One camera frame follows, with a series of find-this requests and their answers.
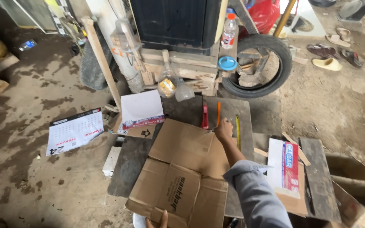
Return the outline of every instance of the calendar page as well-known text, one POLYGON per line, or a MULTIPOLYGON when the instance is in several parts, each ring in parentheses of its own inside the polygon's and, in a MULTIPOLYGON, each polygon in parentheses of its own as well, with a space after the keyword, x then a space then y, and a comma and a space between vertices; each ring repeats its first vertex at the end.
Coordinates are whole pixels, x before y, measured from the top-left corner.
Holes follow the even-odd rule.
POLYGON ((50 122, 46 156, 83 146, 103 132, 101 108, 50 122))

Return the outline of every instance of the measuring tape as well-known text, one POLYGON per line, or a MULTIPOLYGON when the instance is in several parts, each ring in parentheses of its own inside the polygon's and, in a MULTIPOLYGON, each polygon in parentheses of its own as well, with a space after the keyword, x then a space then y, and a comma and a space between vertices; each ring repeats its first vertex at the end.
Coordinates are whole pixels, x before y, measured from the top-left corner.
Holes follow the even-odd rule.
POLYGON ((237 148, 241 151, 241 144, 240 144, 240 122, 239 122, 239 115, 236 114, 236 136, 237 136, 237 148))

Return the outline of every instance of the water bottle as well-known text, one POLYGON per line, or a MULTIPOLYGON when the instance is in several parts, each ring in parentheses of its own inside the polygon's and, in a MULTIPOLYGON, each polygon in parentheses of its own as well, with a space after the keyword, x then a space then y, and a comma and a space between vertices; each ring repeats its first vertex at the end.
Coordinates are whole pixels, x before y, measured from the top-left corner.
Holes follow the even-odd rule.
POLYGON ((36 41, 28 40, 19 47, 19 50, 21 50, 21 51, 29 50, 29 49, 33 48, 34 46, 36 46, 36 45, 37 45, 36 41))
POLYGON ((235 14, 229 13, 225 25, 223 26, 222 47, 225 49, 231 49, 233 47, 233 40, 235 37, 234 30, 236 29, 236 21, 234 18, 235 14))

